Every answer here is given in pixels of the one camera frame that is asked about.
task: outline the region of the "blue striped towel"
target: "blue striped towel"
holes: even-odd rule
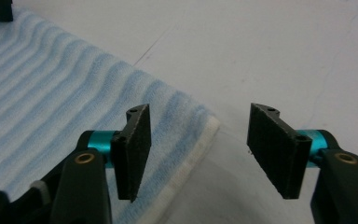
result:
[[[150,104],[153,146],[134,203],[115,223],[155,223],[200,161],[219,122],[203,105],[26,9],[0,23],[0,190],[11,200],[76,146],[86,130],[121,130],[125,111]]]

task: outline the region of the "white table surface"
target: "white table surface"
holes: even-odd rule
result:
[[[250,103],[358,154],[358,0],[13,0],[187,92],[222,122],[161,223],[313,223],[246,146]]]

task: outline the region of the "black rubber pad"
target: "black rubber pad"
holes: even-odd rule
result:
[[[138,105],[127,111],[126,127],[111,141],[120,200],[136,199],[151,145],[149,105]]]
[[[298,134],[266,105],[251,105],[247,145],[284,199],[297,199],[312,140]]]

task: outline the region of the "cylindrical joint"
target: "cylindrical joint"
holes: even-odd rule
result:
[[[312,139],[307,167],[318,167],[318,163],[322,160],[321,151],[328,149],[326,139],[318,130],[297,130],[297,132]]]
[[[116,131],[94,131],[89,138],[88,148],[95,148],[106,158],[106,168],[113,168],[110,158],[111,144],[113,135]]]

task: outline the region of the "screw hole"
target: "screw hole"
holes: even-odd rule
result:
[[[94,160],[95,156],[91,153],[83,153],[75,158],[75,162],[78,164],[84,164]]]
[[[340,161],[346,162],[348,164],[356,164],[357,160],[353,156],[346,153],[336,153],[336,158]]]

